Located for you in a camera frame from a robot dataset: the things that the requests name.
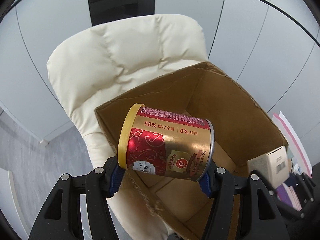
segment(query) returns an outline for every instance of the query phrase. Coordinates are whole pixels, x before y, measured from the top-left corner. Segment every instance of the red and gold can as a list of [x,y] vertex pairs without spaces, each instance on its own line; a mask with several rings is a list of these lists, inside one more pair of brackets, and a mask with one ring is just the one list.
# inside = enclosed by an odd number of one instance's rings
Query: red and gold can
[[213,150],[209,120],[134,104],[122,126],[118,162],[123,169],[198,181]]

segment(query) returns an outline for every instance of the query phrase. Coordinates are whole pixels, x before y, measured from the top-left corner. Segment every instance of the open cardboard box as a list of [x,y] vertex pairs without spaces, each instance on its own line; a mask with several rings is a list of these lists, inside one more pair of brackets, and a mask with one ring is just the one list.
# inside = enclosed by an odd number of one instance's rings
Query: open cardboard box
[[[117,147],[121,128],[134,103],[209,119],[214,126],[213,160],[238,176],[248,176],[246,161],[282,145],[284,136],[254,99],[210,62],[160,76],[96,108],[99,124]],[[184,239],[200,239],[212,201],[199,184],[127,171],[148,199],[148,205]],[[229,239],[237,227],[239,198],[235,197]]]

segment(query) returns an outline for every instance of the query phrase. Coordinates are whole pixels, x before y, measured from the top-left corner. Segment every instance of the white chair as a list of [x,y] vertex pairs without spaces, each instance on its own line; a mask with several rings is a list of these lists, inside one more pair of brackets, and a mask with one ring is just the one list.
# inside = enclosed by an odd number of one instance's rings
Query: white chair
[[[84,30],[61,43],[47,69],[53,89],[81,133],[94,168],[115,155],[94,109],[142,83],[207,60],[198,23],[183,15],[134,17]],[[134,240],[162,240],[172,229],[124,177],[108,204]]]

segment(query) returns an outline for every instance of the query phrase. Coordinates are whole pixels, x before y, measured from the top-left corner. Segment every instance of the metal bolt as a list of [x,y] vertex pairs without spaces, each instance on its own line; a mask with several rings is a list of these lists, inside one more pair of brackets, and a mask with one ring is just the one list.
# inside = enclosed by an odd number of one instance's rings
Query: metal bolt
[[226,170],[224,168],[222,168],[222,167],[217,168],[217,173],[223,174],[225,172],[226,172]]
[[259,176],[257,174],[251,174],[251,179],[253,180],[258,180],[259,179]]
[[99,174],[99,173],[103,173],[103,168],[102,167],[98,167],[94,170],[95,173]]
[[70,177],[69,174],[66,174],[66,173],[65,173],[65,174],[63,174],[63,175],[61,176],[61,179],[62,179],[62,180],[67,180],[67,179],[69,179],[69,177]]

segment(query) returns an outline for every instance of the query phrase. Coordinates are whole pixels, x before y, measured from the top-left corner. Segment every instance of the yellow plastic lid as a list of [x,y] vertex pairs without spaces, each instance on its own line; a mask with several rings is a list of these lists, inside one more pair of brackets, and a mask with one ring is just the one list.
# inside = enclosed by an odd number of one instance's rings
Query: yellow plastic lid
[[128,169],[127,168],[127,148],[128,148],[131,128],[132,128],[134,119],[136,118],[137,112],[142,106],[144,105],[134,104],[133,106],[131,106],[129,112],[127,113],[127,116],[124,119],[124,123],[121,129],[121,134],[120,134],[119,144],[118,144],[118,163],[121,168],[126,170]]

